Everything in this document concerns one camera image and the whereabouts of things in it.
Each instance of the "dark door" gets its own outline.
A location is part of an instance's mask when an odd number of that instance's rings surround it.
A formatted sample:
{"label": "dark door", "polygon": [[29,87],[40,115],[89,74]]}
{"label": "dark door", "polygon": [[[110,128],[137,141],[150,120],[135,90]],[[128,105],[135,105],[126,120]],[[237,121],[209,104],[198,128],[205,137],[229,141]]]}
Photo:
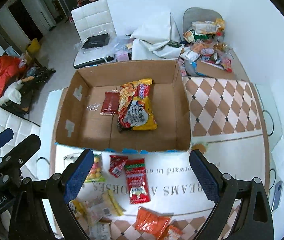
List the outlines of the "dark door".
{"label": "dark door", "polygon": [[9,10],[17,23],[20,25],[21,29],[31,41],[34,38],[37,38],[38,41],[41,40],[43,35],[32,20],[21,0],[18,0],[13,5],[9,6]]}

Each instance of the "dark red packet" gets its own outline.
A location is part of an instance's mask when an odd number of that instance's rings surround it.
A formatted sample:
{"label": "dark red packet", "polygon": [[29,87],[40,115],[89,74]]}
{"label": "dark red packet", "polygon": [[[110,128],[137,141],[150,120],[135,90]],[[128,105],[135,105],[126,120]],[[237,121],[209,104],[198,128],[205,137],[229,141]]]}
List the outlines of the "dark red packet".
{"label": "dark red packet", "polygon": [[105,99],[101,108],[101,115],[118,114],[120,92],[117,90],[106,91]]}
{"label": "dark red packet", "polygon": [[144,159],[128,160],[124,166],[130,204],[150,202]]}
{"label": "dark red packet", "polygon": [[110,155],[109,173],[118,178],[121,175],[127,160],[127,156]]}

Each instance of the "plastic bottle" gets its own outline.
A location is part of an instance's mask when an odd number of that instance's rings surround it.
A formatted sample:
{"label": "plastic bottle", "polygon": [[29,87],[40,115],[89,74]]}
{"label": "plastic bottle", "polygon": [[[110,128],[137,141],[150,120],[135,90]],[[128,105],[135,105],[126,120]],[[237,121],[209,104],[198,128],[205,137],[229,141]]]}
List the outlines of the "plastic bottle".
{"label": "plastic bottle", "polygon": [[222,50],[223,48],[223,32],[217,32],[213,39],[216,43],[214,45],[214,49]]}

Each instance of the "metal bolt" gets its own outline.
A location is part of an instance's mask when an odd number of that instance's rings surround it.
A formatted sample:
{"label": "metal bolt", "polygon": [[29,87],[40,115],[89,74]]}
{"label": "metal bolt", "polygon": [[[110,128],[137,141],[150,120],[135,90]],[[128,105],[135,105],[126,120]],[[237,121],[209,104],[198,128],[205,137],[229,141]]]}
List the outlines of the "metal bolt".
{"label": "metal bolt", "polygon": [[257,184],[261,183],[260,178],[254,178],[254,181],[255,181]]}
{"label": "metal bolt", "polygon": [[9,176],[8,175],[5,175],[3,178],[2,178],[2,182],[5,183],[7,182],[9,179]]}
{"label": "metal bolt", "polygon": [[30,182],[30,178],[24,178],[22,183],[23,184],[28,184]]}
{"label": "metal bolt", "polygon": [[60,173],[55,173],[55,174],[53,174],[52,178],[55,179],[55,180],[60,179],[61,178],[61,174]]}
{"label": "metal bolt", "polygon": [[232,178],[232,176],[230,174],[228,174],[228,173],[224,173],[223,174],[223,178],[229,180],[229,179]]}

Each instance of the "cardboard box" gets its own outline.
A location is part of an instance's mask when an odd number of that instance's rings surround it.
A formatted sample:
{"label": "cardboard box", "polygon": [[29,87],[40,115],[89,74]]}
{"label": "cardboard box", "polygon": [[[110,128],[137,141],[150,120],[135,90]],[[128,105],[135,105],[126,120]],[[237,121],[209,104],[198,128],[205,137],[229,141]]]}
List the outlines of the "cardboard box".
{"label": "cardboard box", "polygon": [[[127,82],[152,78],[150,99],[158,128],[119,131],[117,116],[88,110],[102,104],[105,92]],[[188,150],[191,130],[189,103],[179,67],[173,60],[141,60],[86,67],[75,72],[62,102],[55,141],[95,150],[125,149],[162,152]]]}

